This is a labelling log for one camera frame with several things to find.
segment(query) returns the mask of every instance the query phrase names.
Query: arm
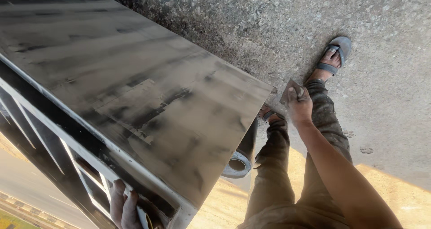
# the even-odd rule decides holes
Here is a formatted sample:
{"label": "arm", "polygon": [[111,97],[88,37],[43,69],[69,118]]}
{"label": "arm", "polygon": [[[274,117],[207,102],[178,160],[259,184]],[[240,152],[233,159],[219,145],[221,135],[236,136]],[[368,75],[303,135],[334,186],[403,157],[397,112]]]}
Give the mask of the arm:
{"label": "arm", "polygon": [[331,197],[352,228],[402,228],[366,178],[335,150],[311,121],[312,101],[288,90],[289,114]]}

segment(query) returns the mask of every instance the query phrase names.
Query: metal frame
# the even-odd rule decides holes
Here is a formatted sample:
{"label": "metal frame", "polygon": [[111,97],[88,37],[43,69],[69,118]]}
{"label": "metal frame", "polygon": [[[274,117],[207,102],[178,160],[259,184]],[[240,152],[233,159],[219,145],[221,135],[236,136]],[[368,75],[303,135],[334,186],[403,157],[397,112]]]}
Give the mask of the metal frame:
{"label": "metal frame", "polygon": [[[115,226],[111,222],[109,208],[100,202],[101,198],[95,196],[85,177],[88,177],[89,181],[94,182],[106,194],[109,202],[110,183],[119,178],[125,182],[126,194],[135,189],[144,201],[150,200],[153,204],[158,201],[159,204],[156,205],[159,206],[159,209],[161,208],[158,215],[166,228],[185,228],[190,223],[197,212],[197,208],[168,188],[128,154],[115,147],[113,143],[103,144],[100,137],[98,137],[99,139],[95,137],[95,135],[100,134],[91,134],[67,115],[62,110],[62,106],[60,109],[15,73],[10,68],[10,66],[14,66],[13,63],[2,55],[0,55],[0,59],[6,60],[5,62],[8,64],[7,66],[0,62],[0,102],[11,115],[22,135],[28,140],[28,147],[31,147],[33,151],[29,151],[28,147],[25,149],[19,147],[19,149],[30,161],[34,160],[35,153],[42,152],[45,162],[35,163],[32,161],[32,163],[42,172],[45,171],[48,178],[50,178],[49,173],[55,171],[56,178],[51,178],[51,181],[59,188],[64,185],[64,182],[61,184],[59,182],[61,179],[58,177],[62,177],[64,180],[73,175],[74,183],[79,177],[81,182],[81,185],[78,185],[79,191],[82,197],[84,188],[88,194],[87,203],[83,203],[82,198],[71,200],[98,227],[114,228]],[[113,157],[112,152],[128,161],[126,166],[129,167],[124,169],[124,162],[121,163],[119,157]],[[81,159],[90,164],[100,175],[97,176]],[[136,174],[131,176],[130,173],[126,172],[130,169],[141,176],[136,176]],[[69,186],[68,189],[75,190],[74,186]],[[89,213],[94,208],[97,208],[101,213]],[[138,210],[141,221],[146,220],[148,215],[141,208]]]}

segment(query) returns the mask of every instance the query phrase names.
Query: forearm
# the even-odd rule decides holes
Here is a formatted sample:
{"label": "forearm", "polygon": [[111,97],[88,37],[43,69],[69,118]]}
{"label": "forearm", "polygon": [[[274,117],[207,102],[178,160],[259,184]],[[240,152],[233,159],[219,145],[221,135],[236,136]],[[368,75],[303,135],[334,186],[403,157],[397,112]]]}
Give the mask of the forearm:
{"label": "forearm", "polygon": [[401,228],[371,184],[311,122],[297,128],[323,183],[352,228]]}

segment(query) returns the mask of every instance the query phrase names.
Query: road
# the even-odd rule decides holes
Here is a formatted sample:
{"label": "road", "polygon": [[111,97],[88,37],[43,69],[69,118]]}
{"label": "road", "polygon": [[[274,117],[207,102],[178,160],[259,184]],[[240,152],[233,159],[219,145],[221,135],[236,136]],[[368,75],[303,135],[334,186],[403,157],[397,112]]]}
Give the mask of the road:
{"label": "road", "polygon": [[97,227],[33,164],[0,149],[0,191],[82,229]]}

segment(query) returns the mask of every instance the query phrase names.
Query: leg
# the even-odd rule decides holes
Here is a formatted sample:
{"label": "leg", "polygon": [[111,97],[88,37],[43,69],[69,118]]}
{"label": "leg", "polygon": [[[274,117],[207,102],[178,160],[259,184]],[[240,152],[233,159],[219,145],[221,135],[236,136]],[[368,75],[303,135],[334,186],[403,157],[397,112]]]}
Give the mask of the leg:
{"label": "leg", "polygon": [[[337,63],[331,63],[330,61],[328,61],[328,64],[340,67]],[[331,143],[331,145],[347,160],[352,162],[349,153],[349,141],[343,135],[342,128],[335,116],[334,103],[326,95],[328,91],[325,88],[325,81],[332,76],[331,73],[326,72],[327,71],[316,69],[305,84],[305,88],[307,88],[313,101],[312,121],[329,143]],[[341,216],[343,215],[323,184],[309,154],[307,154],[306,159],[304,188],[302,190],[301,199],[297,204],[307,205]]]}
{"label": "leg", "polygon": [[290,145],[287,122],[280,118],[268,120],[268,141],[256,156],[257,176],[245,220],[273,204],[293,204],[295,201],[287,173]]}

